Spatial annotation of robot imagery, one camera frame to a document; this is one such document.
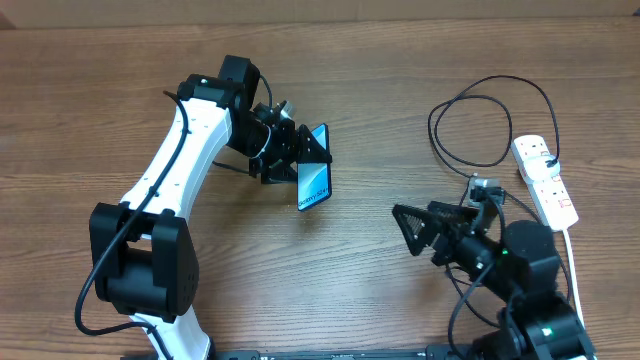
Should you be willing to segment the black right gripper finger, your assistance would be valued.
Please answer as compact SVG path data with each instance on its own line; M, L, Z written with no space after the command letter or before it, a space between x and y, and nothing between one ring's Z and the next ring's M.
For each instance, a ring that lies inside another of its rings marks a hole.
M431 201L427 210L441 223L471 224L479 214L476 208Z
M431 247L442 232L441 222L426 210L396 204L392 215L412 256L418 256L425 247Z

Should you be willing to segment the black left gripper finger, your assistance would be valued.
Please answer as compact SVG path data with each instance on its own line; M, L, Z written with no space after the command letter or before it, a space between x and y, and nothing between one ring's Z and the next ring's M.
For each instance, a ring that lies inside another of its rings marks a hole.
M330 152L324 148L306 125L298 128L298 163L324 163L333 161Z
M261 173L262 184L296 184L298 173L290 163L278 161L264 168Z

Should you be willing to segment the Samsung Galaxy smartphone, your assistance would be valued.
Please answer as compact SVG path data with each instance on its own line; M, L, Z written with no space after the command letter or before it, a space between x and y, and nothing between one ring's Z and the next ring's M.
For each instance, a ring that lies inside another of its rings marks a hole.
M328 126L322 123L311 130L311 133L330 152ZM331 164L297 163L297 173L297 207L299 211L307 211L331 197Z

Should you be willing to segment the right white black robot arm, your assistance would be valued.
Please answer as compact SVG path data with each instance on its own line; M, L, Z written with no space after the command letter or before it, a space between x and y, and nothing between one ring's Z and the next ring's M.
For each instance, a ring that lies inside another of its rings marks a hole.
M461 311L478 287L504 301L496 331L462 347L449 344L459 359L593 359L596 350L577 312L557 289L562 260L552 231L535 221L503 223L495 200L477 208L433 201L428 208L397 204L392 215L412 255L433 250L436 266L456 264L471 280L454 310ZM501 221L500 238L486 232Z

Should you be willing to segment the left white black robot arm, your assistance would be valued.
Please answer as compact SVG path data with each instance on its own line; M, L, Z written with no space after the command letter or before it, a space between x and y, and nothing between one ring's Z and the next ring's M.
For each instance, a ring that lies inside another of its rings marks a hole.
M194 309L199 262L188 222L217 155L247 158L264 184L293 184L307 211L332 194L329 128L296 124L287 101L259 103L266 78L247 58L228 55L214 76L192 74L171 94L175 116L138 182L117 204L98 204L89 219L92 269L76 313L95 293L140 328L157 359L212 359L214 341Z

